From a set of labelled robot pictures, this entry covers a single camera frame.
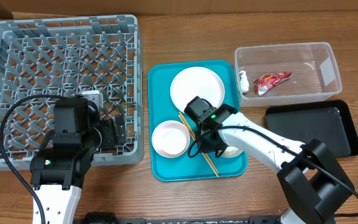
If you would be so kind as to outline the grey-green bowl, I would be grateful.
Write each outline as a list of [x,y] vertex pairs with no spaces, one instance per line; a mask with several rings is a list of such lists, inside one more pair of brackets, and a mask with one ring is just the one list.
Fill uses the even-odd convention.
[[241,153],[242,153],[242,150],[240,150],[236,147],[229,146],[224,150],[222,156],[226,157],[226,158],[232,158],[232,157],[236,157],[236,156],[240,155]]

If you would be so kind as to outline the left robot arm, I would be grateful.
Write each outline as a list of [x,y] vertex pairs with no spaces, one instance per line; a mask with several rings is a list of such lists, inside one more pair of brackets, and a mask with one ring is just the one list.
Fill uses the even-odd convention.
[[55,127],[30,162],[33,223],[72,223],[94,154],[126,142],[123,115],[101,119],[85,98],[63,98],[53,109]]

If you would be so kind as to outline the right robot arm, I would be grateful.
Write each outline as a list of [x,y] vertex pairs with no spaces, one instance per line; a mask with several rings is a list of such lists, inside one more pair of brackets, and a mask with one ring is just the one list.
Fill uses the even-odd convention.
[[219,108],[200,97],[185,107],[196,124],[191,144],[198,152],[221,157],[229,147],[246,152],[273,170],[290,206],[280,223],[327,223],[355,193],[354,185],[323,142],[305,144],[281,137],[247,119],[227,104]]

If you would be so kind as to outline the red snack wrapper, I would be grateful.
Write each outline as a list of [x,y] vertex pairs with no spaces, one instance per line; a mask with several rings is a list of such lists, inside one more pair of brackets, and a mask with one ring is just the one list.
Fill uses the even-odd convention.
[[255,80],[255,92],[259,96],[264,95],[270,91],[275,86],[281,84],[282,82],[289,79],[292,75],[292,72],[282,72],[282,73],[266,73],[261,77]]

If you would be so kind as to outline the white tissue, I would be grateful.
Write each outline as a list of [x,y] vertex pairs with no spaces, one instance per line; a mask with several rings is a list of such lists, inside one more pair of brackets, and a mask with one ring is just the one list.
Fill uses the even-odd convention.
[[246,75],[246,71],[241,70],[239,72],[241,92],[246,94],[249,91],[249,81]]

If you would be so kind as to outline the pink bowl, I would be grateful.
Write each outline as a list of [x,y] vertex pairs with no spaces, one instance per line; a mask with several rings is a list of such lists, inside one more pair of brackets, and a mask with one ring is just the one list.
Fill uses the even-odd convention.
[[154,150],[163,157],[182,155],[190,144],[190,133],[184,124],[169,120],[160,123],[153,131],[151,143]]

